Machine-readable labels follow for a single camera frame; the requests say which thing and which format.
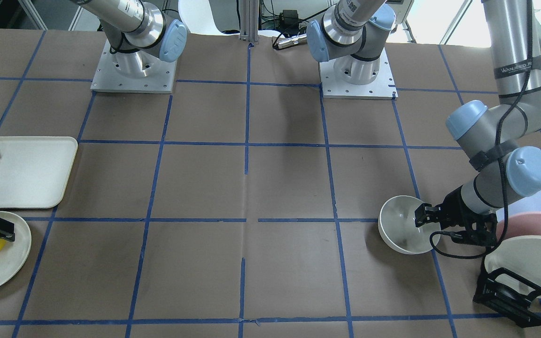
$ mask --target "metal tube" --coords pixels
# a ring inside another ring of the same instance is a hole
[[[144,18],[140,0],[70,0],[123,32],[133,32]]]
[[[494,69],[511,66],[527,59],[527,4],[525,0],[485,0],[483,8],[492,37]],[[532,19],[532,56],[541,56],[535,17]],[[496,79],[500,95],[521,91],[525,74]],[[526,90],[541,87],[541,70],[534,69]]]
[[[340,0],[337,11],[348,25],[364,26],[385,0]]]

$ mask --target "light blue joint cap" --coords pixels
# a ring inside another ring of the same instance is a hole
[[[317,62],[327,62],[329,60],[329,50],[327,49],[327,41],[325,41],[322,27],[318,21],[314,20],[309,23],[306,28],[306,36],[308,38],[310,54],[312,54],[314,60]]]
[[[390,31],[395,22],[395,12],[388,4],[383,4],[369,20],[371,24],[385,31]]]
[[[461,105],[446,120],[452,137],[458,140],[487,112],[487,105],[479,100],[473,100]]]
[[[160,60],[175,62],[187,44],[187,27],[177,19],[168,25],[160,46]]]
[[[541,150],[536,147],[515,149],[506,162],[510,186],[523,197],[541,190]]]

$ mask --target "white chair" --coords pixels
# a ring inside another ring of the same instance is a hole
[[[214,24],[209,0],[178,0],[178,12],[189,32],[206,36],[226,36]],[[279,34],[277,31],[258,31],[260,36],[276,37]]]

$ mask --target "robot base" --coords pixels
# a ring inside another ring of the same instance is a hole
[[[93,76],[91,90],[95,92],[145,92],[171,94],[177,62],[154,60],[152,71],[145,77],[127,77],[116,69],[114,55],[110,54],[106,41]]]
[[[323,84],[323,96],[328,99],[391,100],[397,98],[398,92],[395,89],[394,77],[391,74],[385,49],[381,52],[380,60],[381,67],[377,77],[367,85],[355,85],[343,81],[333,70],[335,60],[321,62],[318,66]]]

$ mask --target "black tape strap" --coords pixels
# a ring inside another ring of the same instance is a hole
[[[541,70],[541,56],[535,56],[534,58],[519,61],[508,66],[494,69],[494,77],[496,79],[502,79],[503,77],[512,77],[520,73],[525,73],[532,69]]]
[[[469,163],[475,168],[476,171],[482,171],[492,162],[497,161],[499,158],[506,156],[509,152],[517,149],[517,144],[512,139],[498,144],[494,148],[491,148],[487,152],[478,152],[471,158]]]

